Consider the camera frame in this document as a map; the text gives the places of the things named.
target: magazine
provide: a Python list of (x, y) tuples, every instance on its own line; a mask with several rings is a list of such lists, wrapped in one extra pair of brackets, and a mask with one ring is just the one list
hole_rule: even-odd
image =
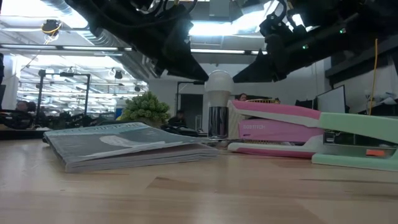
[(66, 172), (200, 161), (218, 155), (206, 138), (171, 134), (144, 123), (47, 131), (44, 138)]

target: pink stapler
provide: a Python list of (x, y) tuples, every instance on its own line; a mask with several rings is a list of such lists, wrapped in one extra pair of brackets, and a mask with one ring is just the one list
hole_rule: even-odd
[(270, 100), (230, 101), (228, 150), (265, 156), (311, 158), (323, 143), (321, 112)]

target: office desk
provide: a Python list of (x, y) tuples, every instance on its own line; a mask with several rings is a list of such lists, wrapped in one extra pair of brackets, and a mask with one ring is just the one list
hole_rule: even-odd
[(229, 154), (66, 174), (40, 141), (0, 142), (1, 224), (398, 223), (398, 173)]

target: magazine cover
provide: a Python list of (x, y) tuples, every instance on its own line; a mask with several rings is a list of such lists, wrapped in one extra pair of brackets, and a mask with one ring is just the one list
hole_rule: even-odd
[(171, 134), (144, 123), (111, 124), (44, 133), (64, 164), (118, 156), (140, 151), (212, 142)]

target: potted plant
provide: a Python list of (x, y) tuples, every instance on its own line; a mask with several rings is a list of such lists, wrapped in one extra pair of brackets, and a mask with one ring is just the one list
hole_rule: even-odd
[(159, 128), (170, 118), (169, 109), (166, 103), (161, 103), (153, 93), (148, 91), (141, 96), (126, 100), (126, 108), (123, 110), (121, 120), (140, 121)]

